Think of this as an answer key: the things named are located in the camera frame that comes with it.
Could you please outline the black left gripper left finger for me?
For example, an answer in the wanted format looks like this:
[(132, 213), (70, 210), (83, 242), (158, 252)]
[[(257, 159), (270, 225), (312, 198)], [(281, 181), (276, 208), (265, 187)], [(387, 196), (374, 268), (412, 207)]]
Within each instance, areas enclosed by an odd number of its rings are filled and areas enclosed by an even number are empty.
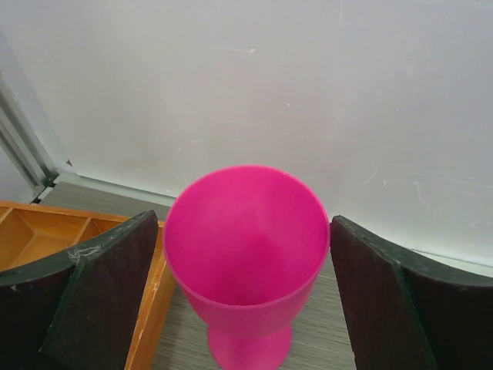
[(3, 369), (123, 369), (158, 234), (152, 210), (1, 273)]

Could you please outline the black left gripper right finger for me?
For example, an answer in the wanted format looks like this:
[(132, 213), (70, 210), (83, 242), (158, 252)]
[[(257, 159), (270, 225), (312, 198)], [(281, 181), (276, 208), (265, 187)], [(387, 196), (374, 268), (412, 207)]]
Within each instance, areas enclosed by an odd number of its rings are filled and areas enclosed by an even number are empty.
[(346, 217), (330, 255), (358, 369), (490, 369), (492, 279), (385, 240)]

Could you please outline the wooden compartment tray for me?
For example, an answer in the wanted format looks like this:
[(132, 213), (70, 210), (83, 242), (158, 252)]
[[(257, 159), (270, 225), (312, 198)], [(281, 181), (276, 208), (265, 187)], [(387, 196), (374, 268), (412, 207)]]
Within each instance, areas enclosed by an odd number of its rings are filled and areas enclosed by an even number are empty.
[(1, 204), (1, 367), (149, 369), (175, 280), (163, 223)]

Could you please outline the pink plastic wine glass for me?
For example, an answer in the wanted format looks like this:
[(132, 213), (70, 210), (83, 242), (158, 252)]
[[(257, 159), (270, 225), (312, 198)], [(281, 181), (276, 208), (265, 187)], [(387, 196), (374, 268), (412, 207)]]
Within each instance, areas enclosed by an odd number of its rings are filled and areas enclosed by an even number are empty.
[(223, 369), (280, 367), (329, 249), (330, 222), (315, 193), (261, 165), (190, 184), (163, 231), (166, 262)]

